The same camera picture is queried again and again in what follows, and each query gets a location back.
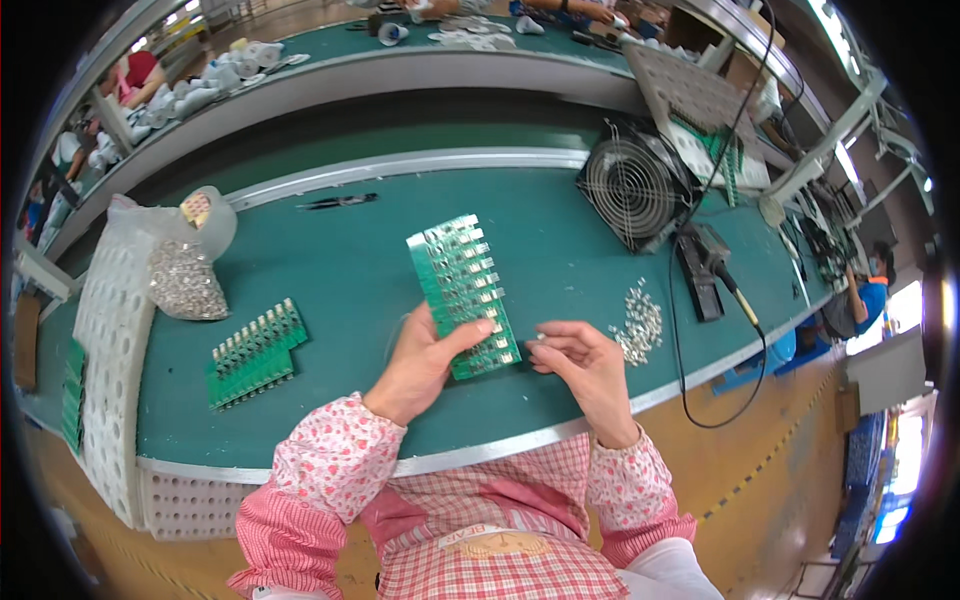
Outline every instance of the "pink floral sleeve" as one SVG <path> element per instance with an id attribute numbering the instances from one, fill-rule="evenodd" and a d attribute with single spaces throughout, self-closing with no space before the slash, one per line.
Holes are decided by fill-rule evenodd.
<path id="1" fill-rule="evenodd" d="M 626 568 L 641 552 L 666 538 L 693 542 L 697 522 L 679 516 L 673 477 L 647 434 L 629 448 L 610 450 L 594 442 L 587 502 L 600 517 L 601 553 Z"/>
<path id="2" fill-rule="evenodd" d="M 350 524 L 394 473 L 405 427 L 374 415 L 360 395 L 311 412 L 276 447 L 271 479 L 236 517 L 250 568 L 227 584 L 250 598 L 283 586 L 343 597 L 333 568 Z"/>

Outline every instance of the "black cable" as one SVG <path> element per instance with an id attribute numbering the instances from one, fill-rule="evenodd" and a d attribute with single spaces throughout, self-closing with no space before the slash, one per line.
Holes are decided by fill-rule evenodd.
<path id="1" fill-rule="evenodd" d="M 743 112 L 744 110 L 746 110 L 747 104 L 750 102 L 750 95 L 754 93 L 754 88 L 756 87 L 756 83 L 760 80 L 760 74 L 763 73 L 763 68 L 766 66 L 767 59 L 770 57 L 770 49 L 774 45 L 774 34 L 777 31 L 777 18 L 774 16 L 774 9 L 771 6 L 771 4 L 769 2 L 765 2 L 764 4 L 766 4 L 767 9 L 770 10 L 770 38 L 767 40 L 767 48 L 763 52 L 763 60 L 760 61 L 760 67 L 756 70 L 756 76 L 754 77 L 754 82 L 750 84 L 750 89 L 747 90 L 747 95 L 744 96 L 743 102 L 740 103 L 740 109 L 736 112 L 736 117 L 733 118 L 733 125 L 731 127 L 730 134 L 727 135 L 727 139 L 724 140 L 723 146 L 720 149 L 720 153 L 717 155 L 718 158 L 713 165 L 713 172 L 710 173 L 710 177 L 707 178 L 707 183 L 704 185 L 704 193 L 697 200 L 697 203 L 690 208 L 690 212 L 686 215 L 686 218 L 680 224 L 677 225 L 677 234 L 676 234 L 677 236 L 674 238 L 673 248 L 670 250 L 670 258 L 667 263 L 667 279 L 668 279 L 667 284 L 668 284 L 668 287 L 670 288 L 670 313 L 673 320 L 673 343 L 674 343 L 674 350 L 676 350 L 677 352 L 677 370 L 680 372 L 681 400 L 684 404 L 684 414 L 686 415 L 687 420 L 689 420 L 691 423 L 693 423 L 697 427 L 701 427 L 702 429 L 716 429 L 718 427 L 723 427 L 724 425 L 730 424 L 737 417 L 742 415 L 750 407 L 750 405 L 754 403 L 754 399 L 756 398 L 757 392 L 760 391 L 760 384 L 763 382 L 763 377 L 766 374 L 766 369 L 767 369 L 767 340 L 766 338 L 763 337 L 763 331 L 760 329 L 759 325 L 755 325 L 754 329 L 756 329 L 756 333 L 760 336 L 760 342 L 763 345 L 763 365 L 760 368 L 760 377 L 756 381 L 756 387 L 754 387 L 754 392 L 750 394 L 750 399 L 748 399 L 746 403 L 744 403 L 744 405 L 740 407 L 740 409 L 736 411 L 736 413 L 733 414 L 732 417 L 730 417 L 729 419 L 723 420 L 719 423 L 705 424 L 694 419 L 693 416 L 690 415 L 690 408 L 686 401 L 686 375 L 684 373 L 684 358 L 680 351 L 680 330 L 677 327 L 677 303 L 676 303 L 674 292 L 673 292 L 673 259 L 674 259 L 674 256 L 676 256 L 677 248 L 680 245 L 680 231 L 684 228 L 684 226 L 687 223 L 689 223 L 690 219 L 693 218 L 693 215 L 703 205 L 704 197 L 706 196 L 707 192 L 709 192 L 710 185 L 713 183 L 713 178 L 716 177 L 717 171 L 719 171 L 720 169 L 720 163 L 723 161 L 723 156 L 727 152 L 727 148 L 728 146 L 730 146 L 730 143 L 733 140 L 733 136 L 736 135 L 736 124 L 740 122 L 740 117 L 743 116 Z"/>

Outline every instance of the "fan grille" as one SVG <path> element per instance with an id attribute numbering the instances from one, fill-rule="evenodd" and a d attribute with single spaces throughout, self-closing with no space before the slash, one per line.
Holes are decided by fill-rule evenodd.
<path id="1" fill-rule="evenodd" d="M 578 182 L 596 211 L 635 250 L 637 238 L 660 232 L 683 196 L 650 150 L 614 137 L 594 147 Z"/>

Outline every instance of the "yellow floor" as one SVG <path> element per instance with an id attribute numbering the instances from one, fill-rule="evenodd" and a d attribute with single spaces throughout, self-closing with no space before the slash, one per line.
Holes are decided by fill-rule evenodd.
<path id="1" fill-rule="evenodd" d="M 786 377 L 768 377 L 754 405 L 717 430 L 694 427 L 679 398 L 640 415 L 674 475 L 680 508 L 700 521 L 701 566 L 728 598 L 774 598 L 803 560 L 827 550 L 840 503 L 843 436 L 834 410 L 835 359 L 825 356 Z M 690 393 L 701 421 L 731 414 L 748 389 L 714 397 Z M 234 598 L 224 580 L 245 566 L 236 540 L 158 542 L 128 530 L 86 482 L 66 445 L 32 431 L 52 507 L 81 524 L 104 597 L 143 600 Z M 356 523 L 337 564 L 346 598 L 375 598 L 379 564 Z M 594 519 L 591 542 L 599 545 Z"/>

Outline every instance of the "cooling fan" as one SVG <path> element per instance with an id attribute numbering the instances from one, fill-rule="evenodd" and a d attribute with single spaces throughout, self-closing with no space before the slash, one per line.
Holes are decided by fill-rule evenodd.
<path id="1" fill-rule="evenodd" d="M 630 252 L 655 252 L 700 193 L 695 176 L 652 123 L 606 122 L 577 187 Z"/>

